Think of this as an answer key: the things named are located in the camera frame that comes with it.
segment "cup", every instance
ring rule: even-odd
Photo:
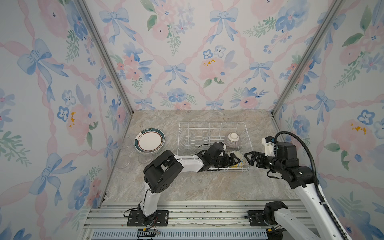
[[[154,160],[153,154],[149,151],[144,151],[140,153],[138,157],[139,163],[148,164]]]

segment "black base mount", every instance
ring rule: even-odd
[[[152,215],[145,217],[139,204],[138,210],[131,210],[129,212],[127,226],[145,227],[155,224],[157,227],[166,227],[168,225],[168,215],[168,210],[157,210]]]

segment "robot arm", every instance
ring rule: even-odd
[[[345,232],[342,236],[340,230],[336,227],[336,223],[340,226],[339,220],[334,217],[335,214],[327,200],[321,201],[315,189],[312,170],[306,166],[299,166],[299,160],[296,155],[296,146],[288,142],[273,143],[274,137],[266,137],[262,139],[265,147],[265,154],[262,152],[250,152],[244,156],[250,165],[256,164],[259,168],[269,169],[268,172],[277,172],[281,174],[282,179],[286,180],[291,189],[299,196],[307,211],[309,212],[314,224],[319,231],[321,239],[349,239],[350,236]],[[285,228],[296,240],[319,239],[313,232],[298,221],[287,206],[282,202],[272,202],[266,204],[261,219],[268,224],[280,224]]]
[[[181,172],[203,172],[213,167],[229,167],[240,162],[233,153],[225,154],[226,145],[215,142],[208,150],[193,156],[174,155],[164,151],[144,168],[146,193],[138,206],[139,216],[144,225],[152,222],[157,210],[160,193],[166,190]]]

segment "plate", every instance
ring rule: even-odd
[[[164,133],[157,128],[148,128],[141,131],[135,138],[135,149],[142,153],[149,151],[155,153],[163,147],[165,142]]]

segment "mounting plate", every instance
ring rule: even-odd
[[[260,214],[263,213],[264,210],[248,210],[248,216],[255,215],[255,214]],[[264,222],[264,218],[262,216],[260,217],[252,217],[249,219],[249,224],[251,227],[265,227],[268,226]]]
[[[154,213],[154,219],[157,217],[156,220],[156,226],[157,227],[166,227],[168,225],[168,210],[157,210]],[[129,212],[129,218],[127,222],[127,226],[129,227],[143,227],[146,224],[144,224],[142,221],[138,219],[139,211],[138,210],[131,210]]]

